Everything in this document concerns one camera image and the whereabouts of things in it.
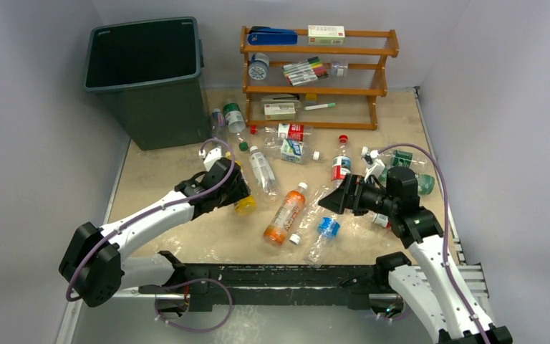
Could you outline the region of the blue label water bottle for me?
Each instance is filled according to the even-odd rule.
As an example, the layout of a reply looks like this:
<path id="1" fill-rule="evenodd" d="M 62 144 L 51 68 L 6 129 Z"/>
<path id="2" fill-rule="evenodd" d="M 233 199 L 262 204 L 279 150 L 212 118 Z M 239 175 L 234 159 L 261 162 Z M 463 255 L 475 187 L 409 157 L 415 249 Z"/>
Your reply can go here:
<path id="1" fill-rule="evenodd" d="M 304 262 L 312 267 L 322 266 L 325 257 L 331 251 L 330 247 L 336 239 L 340 223 L 335 217 L 323 217 L 317 226 L 317 236 L 307 247 Z"/>

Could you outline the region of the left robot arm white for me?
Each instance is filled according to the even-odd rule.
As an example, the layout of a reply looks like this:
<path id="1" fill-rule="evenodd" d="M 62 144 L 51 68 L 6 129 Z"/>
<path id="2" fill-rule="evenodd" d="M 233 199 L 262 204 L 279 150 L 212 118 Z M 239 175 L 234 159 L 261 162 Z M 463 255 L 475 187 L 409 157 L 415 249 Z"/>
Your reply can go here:
<path id="1" fill-rule="evenodd" d="M 86 222 L 76 228 L 58 271 L 68 285 L 65 298 L 97 307 L 126 282 L 142 286 L 124 268 L 127 259 L 144 244 L 166 231 L 191 222 L 215 209 L 249 196 L 241 167 L 231 158 L 219 158 L 205 171 L 180 182 L 154 204 L 100 227 Z"/>

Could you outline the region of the orange tea bottle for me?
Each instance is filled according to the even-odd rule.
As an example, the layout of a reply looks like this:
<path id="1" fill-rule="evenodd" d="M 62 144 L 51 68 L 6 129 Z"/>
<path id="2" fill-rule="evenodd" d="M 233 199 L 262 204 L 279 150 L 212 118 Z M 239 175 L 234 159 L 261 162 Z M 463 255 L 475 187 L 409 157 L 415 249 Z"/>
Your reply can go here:
<path id="1" fill-rule="evenodd" d="M 296 218 L 306 205 L 308 188 L 305 182 L 301 182 L 285 195 L 273 219 L 263 232 L 263 238 L 268 244 L 281 246 L 285 242 Z"/>

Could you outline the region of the red label bottle lake picture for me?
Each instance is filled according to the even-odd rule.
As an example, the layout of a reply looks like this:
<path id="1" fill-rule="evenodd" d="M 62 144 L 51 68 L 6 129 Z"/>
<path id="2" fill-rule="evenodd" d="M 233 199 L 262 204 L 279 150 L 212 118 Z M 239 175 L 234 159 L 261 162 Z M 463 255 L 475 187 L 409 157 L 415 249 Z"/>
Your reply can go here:
<path id="1" fill-rule="evenodd" d="M 352 160 L 348 153 L 348 136 L 340 135 L 338 137 L 338 146 L 332 158 L 331 182 L 333 187 L 338 188 L 345 176 L 352 172 Z"/>

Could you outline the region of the clear unlabelled crushed bottle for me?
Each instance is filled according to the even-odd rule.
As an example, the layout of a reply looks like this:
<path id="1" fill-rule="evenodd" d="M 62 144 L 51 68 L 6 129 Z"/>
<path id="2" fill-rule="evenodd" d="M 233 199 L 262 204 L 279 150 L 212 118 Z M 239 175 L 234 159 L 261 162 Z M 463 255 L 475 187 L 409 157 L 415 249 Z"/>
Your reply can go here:
<path id="1" fill-rule="evenodd" d="M 319 200 L 331 192 L 331 186 L 318 186 L 310 195 L 303 211 L 295 221 L 292 233 L 289 236 L 289 242 L 295 246 L 299 246 L 303 238 L 307 235 L 311 226 L 318 224 L 321 221 L 324 208 L 318 205 Z"/>

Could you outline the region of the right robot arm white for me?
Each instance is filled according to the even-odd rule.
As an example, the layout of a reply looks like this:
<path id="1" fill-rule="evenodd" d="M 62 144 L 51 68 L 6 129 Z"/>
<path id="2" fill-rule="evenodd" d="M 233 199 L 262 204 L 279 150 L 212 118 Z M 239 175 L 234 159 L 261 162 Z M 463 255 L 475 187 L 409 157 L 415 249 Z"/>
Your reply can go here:
<path id="1" fill-rule="evenodd" d="M 433 212 L 421 206 L 411 169 L 389 169 L 385 186 L 372 177 L 346 175 L 318 204 L 336 214 L 350 210 L 359 216 L 372 211 L 388 217 L 392 232 L 428 282 L 423 284 L 415 276 L 402 252 L 378 257 L 373 281 L 379 290 L 394 290 L 401 296 L 434 343 L 512 343 L 509 329 L 494 324 L 450 258 L 448 236 Z"/>

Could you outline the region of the yellow plastic bottle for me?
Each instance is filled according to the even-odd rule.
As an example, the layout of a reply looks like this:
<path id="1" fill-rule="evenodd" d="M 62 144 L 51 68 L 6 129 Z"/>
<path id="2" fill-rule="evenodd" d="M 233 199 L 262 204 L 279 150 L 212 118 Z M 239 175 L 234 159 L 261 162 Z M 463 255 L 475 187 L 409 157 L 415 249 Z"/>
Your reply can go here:
<path id="1" fill-rule="evenodd" d="M 236 165 L 238 165 L 240 167 L 241 177 L 243 179 L 243 182 L 246 184 L 247 188 L 250 189 L 249 188 L 249 183 L 248 183 L 248 180 L 247 180 L 247 178 L 245 176 L 245 173 L 243 171 L 243 167 L 241 165 L 241 162 L 239 160 L 235 160 L 235 163 L 236 163 Z M 249 196 L 241 199 L 240 201 L 235 202 L 233 207 L 234 207 L 235 212 L 239 216 L 249 215 L 251 212 L 256 210 L 256 199 L 254 198 L 254 196 L 252 194 L 250 194 Z"/>

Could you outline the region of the white label clear bottle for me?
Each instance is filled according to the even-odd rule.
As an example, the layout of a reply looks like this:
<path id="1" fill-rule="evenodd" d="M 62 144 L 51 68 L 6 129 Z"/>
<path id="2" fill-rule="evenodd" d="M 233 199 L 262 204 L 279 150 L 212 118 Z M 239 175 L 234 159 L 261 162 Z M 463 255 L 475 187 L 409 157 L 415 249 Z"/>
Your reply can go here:
<path id="1" fill-rule="evenodd" d="M 257 146 L 250 147 L 249 162 L 264 198 L 269 202 L 275 202 L 279 195 L 279 186 L 267 157 Z"/>

